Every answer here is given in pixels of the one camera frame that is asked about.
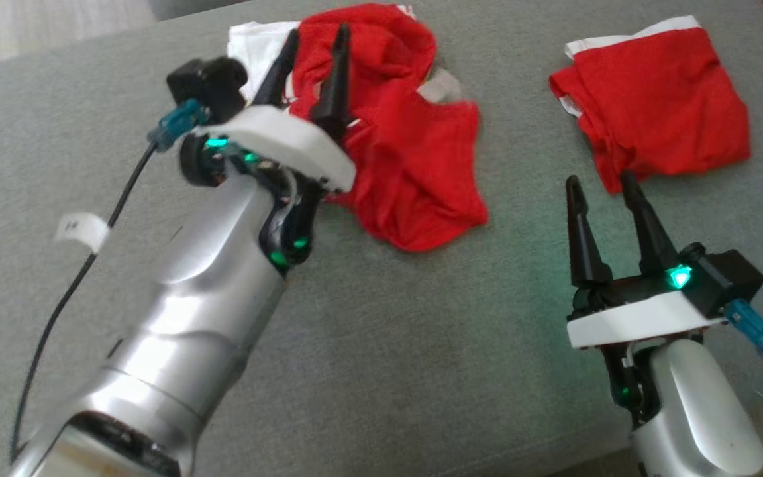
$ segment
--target folded red cloth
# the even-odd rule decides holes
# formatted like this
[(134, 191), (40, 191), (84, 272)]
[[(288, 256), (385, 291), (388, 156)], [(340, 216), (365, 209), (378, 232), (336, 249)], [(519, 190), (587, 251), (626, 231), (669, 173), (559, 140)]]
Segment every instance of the folded red cloth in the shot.
[(573, 66), (549, 84), (578, 117), (609, 193), (620, 192), (623, 169), (643, 179), (750, 157), (746, 105), (693, 17), (635, 36), (579, 40), (567, 54)]
[(436, 44), (424, 25), (396, 6), (364, 4), (302, 21), (291, 113), (308, 117), (331, 70), (341, 23), (351, 33), (349, 111), (359, 121), (345, 141), (357, 169), (355, 184), (335, 201), (354, 211), (376, 238), (414, 252), (484, 224), (487, 209), (472, 171), (478, 107), (435, 105), (417, 93)]

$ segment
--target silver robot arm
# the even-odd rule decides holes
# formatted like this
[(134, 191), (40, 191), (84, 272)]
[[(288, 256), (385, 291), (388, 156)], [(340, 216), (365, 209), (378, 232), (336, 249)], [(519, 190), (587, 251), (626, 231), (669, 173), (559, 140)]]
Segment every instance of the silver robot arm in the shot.
[(641, 475), (734, 477), (759, 474), (763, 447), (702, 331), (721, 310), (750, 301), (761, 275), (736, 250), (676, 254), (630, 172), (621, 174), (641, 248), (641, 274), (613, 278), (587, 222), (587, 200), (567, 179), (572, 283), (578, 288), (567, 333), (574, 348), (596, 348), (611, 397), (632, 415)]
[(279, 109), (296, 31), (245, 109), (237, 91), (245, 72), (227, 58), (194, 60), (168, 76), (179, 109), (150, 138), (166, 150), (207, 106), (216, 121), (194, 130), (179, 155), (189, 182), (219, 186), (158, 262), (145, 321), (46, 417), (13, 477), (193, 475), (200, 435), (246, 368), (285, 275), (310, 253), (316, 207), (352, 187), (355, 167), (339, 146), (348, 33), (343, 25), (310, 121)]
[(145, 322), (46, 418), (12, 475), (193, 474), (197, 441), (285, 289), (258, 246), (272, 208), (251, 176), (215, 190), (158, 263)]

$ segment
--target white cloth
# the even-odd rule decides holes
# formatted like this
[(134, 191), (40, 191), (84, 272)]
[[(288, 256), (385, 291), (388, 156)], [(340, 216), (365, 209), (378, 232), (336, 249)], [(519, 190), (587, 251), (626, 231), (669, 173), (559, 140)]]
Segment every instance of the white cloth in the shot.
[(636, 40), (638, 38), (644, 38), (645, 36), (658, 35), (665, 31), (688, 30), (690, 28), (699, 28), (699, 22), (697, 22), (697, 19), (694, 18), (693, 15), (673, 17), (665, 19), (665, 21), (660, 21), (655, 25), (648, 26), (634, 35), (597, 36), (595, 38), (585, 38), (583, 40), (569, 42), (567, 45), (564, 45), (564, 54), (572, 60), (573, 55), (585, 50), (616, 45), (617, 43), (628, 42), (628, 40)]
[[(414, 8), (410, 5), (398, 5), (403, 15), (416, 19)], [(236, 25), (228, 30), (228, 45), (225, 48), (229, 58), (243, 63), (246, 67), (248, 81), (240, 88), (243, 97), (251, 101), (273, 61), (281, 52), (281, 47), (287, 40), (290, 30), (299, 28), (299, 21), (278, 21), (275, 23), (258, 23), (251, 21)], [(432, 103), (451, 103), (464, 98), (461, 85), (451, 73), (442, 68), (434, 68), (426, 84), (417, 91), (427, 101)], [(288, 101), (293, 97), (293, 76), (288, 76), (285, 85), (285, 97)]]
[[(251, 21), (233, 26), (228, 30), (228, 57), (235, 58), (246, 67), (248, 81), (240, 88), (240, 91), (247, 101), (251, 101), (258, 92), (258, 88), (261, 88), (261, 83), (264, 82), (270, 66), (281, 52), (281, 47), (284, 46), (290, 30), (294, 28), (299, 28), (299, 22)], [(289, 78), (287, 84), (288, 87), (293, 87), (293, 82), (289, 81)]]

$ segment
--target gray couch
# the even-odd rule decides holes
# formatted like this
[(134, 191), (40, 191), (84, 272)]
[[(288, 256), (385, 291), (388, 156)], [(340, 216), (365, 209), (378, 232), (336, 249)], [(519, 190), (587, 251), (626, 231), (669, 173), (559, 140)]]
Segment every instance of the gray couch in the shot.
[[(353, 2), (233, 5), (0, 63), (0, 474), (28, 360), (87, 251), (51, 241), (58, 217), (106, 217), (172, 108), (164, 76), (225, 49), (246, 21), (302, 19)], [(620, 197), (548, 90), (567, 40), (632, 33), (693, 13), (750, 108), (753, 159), (645, 183), (676, 244), (738, 248), (763, 271), (763, 6), (755, 0), (414, 2), (445, 66), (482, 109), (476, 179), (490, 224), (403, 254), (324, 207), (314, 256), (291, 276), (239, 386), (199, 447), (199, 475), (541, 475), (626, 446), (595, 351), (569, 347), (573, 289), (564, 178), (587, 190), (603, 257), (636, 271)], [(93, 271), (61, 316), (25, 428), (94, 371), (139, 321), (149, 266), (209, 194), (176, 157), (146, 167)], [(756, 299), (763, 311), (763, 290)], [(708, 347), (745, 406), (763, 362), (733, 329)]]
[(217, 9), (244, 0), (149, 0), (152, 13), (159, 21)]

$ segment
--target white label tag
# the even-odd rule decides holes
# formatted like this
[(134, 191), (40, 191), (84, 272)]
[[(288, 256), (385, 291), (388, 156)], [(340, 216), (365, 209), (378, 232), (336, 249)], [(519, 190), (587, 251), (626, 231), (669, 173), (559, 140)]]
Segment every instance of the white label tag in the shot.
[(55, 242), (76, 240), (87, 245), (94, 254), (97, 254), (105, 239), (108, 238), (108, 232), (110, 232), (108, 224), (96, 214), (89, 212), (64, 214), (58, 223), (58, 232), (55, 232)]

